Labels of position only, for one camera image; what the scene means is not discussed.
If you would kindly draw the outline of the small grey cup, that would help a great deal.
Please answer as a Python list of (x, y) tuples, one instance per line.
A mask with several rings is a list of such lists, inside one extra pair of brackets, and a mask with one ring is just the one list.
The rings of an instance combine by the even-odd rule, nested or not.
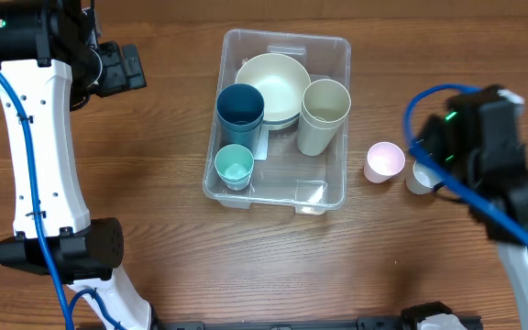
[(414, 194), (427, 194), (442, 181), (440, 176), (417, 160), (405, 179), (407, 189)]

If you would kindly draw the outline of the small pink cup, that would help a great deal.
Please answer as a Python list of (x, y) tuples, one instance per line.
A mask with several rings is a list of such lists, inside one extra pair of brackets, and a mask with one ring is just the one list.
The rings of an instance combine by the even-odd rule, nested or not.
[(391, 142), (378, 142), (368, 150), (364, 175), (370, 182), (382, 183), (398, 175), (405, 163), (401, 148)]

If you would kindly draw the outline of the dark blue tall cup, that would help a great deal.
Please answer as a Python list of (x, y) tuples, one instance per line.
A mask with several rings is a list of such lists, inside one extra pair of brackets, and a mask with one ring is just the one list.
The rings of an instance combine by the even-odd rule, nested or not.
[(264, 116), (264, 98), (249, 84), (227, 86), (217, 96), (215, 106), (222, 125), (235, 132), (248, 132), (258, 127)]
[(222, 145), (238, 144), (255, 153), (258, 148), (261, 123), (240, 121), (235, 124), (221, 123)]

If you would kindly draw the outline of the cream tall cup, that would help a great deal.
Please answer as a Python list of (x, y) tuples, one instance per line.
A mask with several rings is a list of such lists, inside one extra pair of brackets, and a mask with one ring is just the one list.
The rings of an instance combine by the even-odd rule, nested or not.
[(335, 80), (320, 79), (312, 82), (302, 99), (302, 116), (315, 127), (339, 127), (351, 108), (348, 89)]
[(322, 123), (301, 115), (297, 129), (297, 147), (306, 156), (317, 156), (329, 145), (343, 121)]

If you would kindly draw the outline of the small green cup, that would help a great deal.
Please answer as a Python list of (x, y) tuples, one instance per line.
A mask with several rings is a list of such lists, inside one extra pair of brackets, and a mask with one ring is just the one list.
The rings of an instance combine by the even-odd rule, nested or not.
[(243, 145), (230, 144), (217, 152), (214, 166), (221, 179), (239, 182), (251, 175), (254, 169), (253, 154)]

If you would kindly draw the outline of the dark blue bowl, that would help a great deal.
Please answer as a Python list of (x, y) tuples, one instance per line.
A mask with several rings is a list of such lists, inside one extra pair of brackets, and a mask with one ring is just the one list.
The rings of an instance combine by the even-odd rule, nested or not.
[(292, 126), (295, 122), (298, 121), (300, 114), (296, 114), (290, 118), (280, 120), (280, 121), (268, 121), (264, 120), (263, 124), (268, 128), (268, 130), (282, 130), (284, 128)]

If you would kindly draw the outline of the large cream bowl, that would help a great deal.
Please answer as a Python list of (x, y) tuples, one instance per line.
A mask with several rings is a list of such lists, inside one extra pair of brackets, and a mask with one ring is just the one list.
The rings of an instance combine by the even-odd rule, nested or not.
[(249, 84), (260, 91), (264, 98), (263, 121), (280, 121), (301, 113), (311, 77), (296, 59), (266, 53), (248, 60), (237, 72), (235, 83)]

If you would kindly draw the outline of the small light blue cup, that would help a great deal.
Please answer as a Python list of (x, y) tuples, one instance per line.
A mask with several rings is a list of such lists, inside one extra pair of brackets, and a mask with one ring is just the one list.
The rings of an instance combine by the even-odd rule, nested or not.
[(225, 186), (233, 191), (241, 191), (248, 187), (251, 175), (245, 175), (243, 177), (228, 177), (221, 176), (220, 179), (224, 182)]

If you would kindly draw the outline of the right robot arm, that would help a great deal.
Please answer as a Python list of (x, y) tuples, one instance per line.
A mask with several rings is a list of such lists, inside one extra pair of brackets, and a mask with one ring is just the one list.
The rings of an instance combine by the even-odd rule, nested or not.
[(528, 329), (528, 165), (518, 119), (523, 98), (501, 85), (448, 83), (408, 103), (403, 134), (418, 163), (454, 193), (497, 244), (523, 329)]

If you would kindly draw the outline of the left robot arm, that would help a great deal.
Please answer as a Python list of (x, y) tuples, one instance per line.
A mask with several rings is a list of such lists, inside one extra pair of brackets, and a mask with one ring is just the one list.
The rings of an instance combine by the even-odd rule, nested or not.
[(94, 8), (78, 0), (0, 2), (0, 100), (16, 191), (0, 264), (50, 277), (67, 328), (72, 290), (106, 329), (159, 329), (123, 268), (120, 223), (91, 217), (78, 180), (71, 112), (146, 86), (136, 46), (100, 36)]

